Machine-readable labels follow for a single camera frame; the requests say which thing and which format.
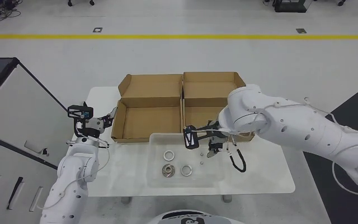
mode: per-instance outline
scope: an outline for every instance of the yellow floor line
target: yellow floor line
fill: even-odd
[[[358,35],[276,35],[276,34],[0,34],[0,39],[60,39],[60,40],[358,40]]]

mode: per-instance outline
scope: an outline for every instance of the metal bearing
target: metal bearing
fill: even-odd
[[[186,168],[186,167],[188,167],[189,170],[190,170],[190,171],[187,172],[187,173],[184,172],[184,168]],[[192,173],[192,168],[191,168],[190,165],[185,165],[185,166],[183,166],[183,167],[180,169],[180,172],[181,172],[181,174],[182,174],[183,176],[190,176],[191,173]]]
[[[171,157],[171,158],[168,158],[167,157],[167,153],[171,153],[173,156]],[[174,152],[173,151],[171,151],[171,150],[167,150],[167,151],[165,151],[164,152],[164,154],[163,154],[163,157],[164,157],[164,159],[165,159],[165,161],[172,161],[173,159],[174,159],[174,156],[175,156],[175,154],[174,154]]]
[[[166,178],[171,178],[175,174],[175,168],[171,164],[165,164],[162,168],[162,174]]]

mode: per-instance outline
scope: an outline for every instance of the transparent plastic tray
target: transparent plastic tray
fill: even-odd
[[[147,183],[150,187],[157,188],[209,188],[222,181],[224,176],[221,156],[207,158],[208,141],[201,140],[200,147],[188,150],[184,146],[183,134],[181,133],[153,133],[149,139],[149,156],[147,167]],[[171,150],[175,157],[172,161],[164,160],[163,154]],[[175,174],[167,178],[162,174],[165,164],[175,167]],[[190,165],[192,174],[183,176],[181,167]]]

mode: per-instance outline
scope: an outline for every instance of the robot logo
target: robot logo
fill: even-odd
[[[192,218],[183,218],[181,224],[205,224],[205,221],[203,218],[199,217],[197,217],[196,220],[193,220]]]

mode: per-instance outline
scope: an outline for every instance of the cardboard box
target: cardboard box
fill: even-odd
[[[246,86],[237,72],[185,72],[183,77],[183,126],[199,128],[218,118],[228,105],[229,93]],[[253,138],[238,137],[238,141]]]
[[[128,74],[112,128],[116,142],[149,142],[152,133],[182,132],[182,74]]]

